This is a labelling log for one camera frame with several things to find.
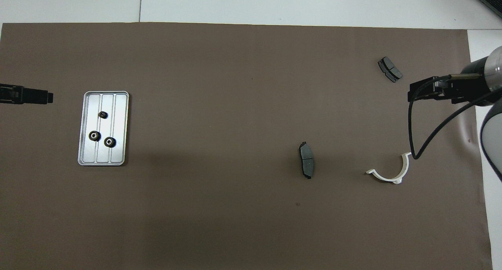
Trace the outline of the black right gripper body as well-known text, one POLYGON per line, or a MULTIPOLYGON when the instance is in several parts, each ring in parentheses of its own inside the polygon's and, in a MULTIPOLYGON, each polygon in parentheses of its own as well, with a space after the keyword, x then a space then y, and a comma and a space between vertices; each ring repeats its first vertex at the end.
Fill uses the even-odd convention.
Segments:
POLYGON ((454 90, 452 104, 474 102, 477 105, 495 104, 495 58, 482 58, 469 63, 460 74, 447 75, 454 90))

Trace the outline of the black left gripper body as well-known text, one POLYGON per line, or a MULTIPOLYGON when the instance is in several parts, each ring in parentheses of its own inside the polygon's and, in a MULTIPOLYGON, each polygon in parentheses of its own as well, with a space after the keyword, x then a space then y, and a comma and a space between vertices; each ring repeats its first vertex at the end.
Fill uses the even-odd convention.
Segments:
POLYGON ((20 86, 1 83, 0 102, 5 104, 20 104, 20 86))

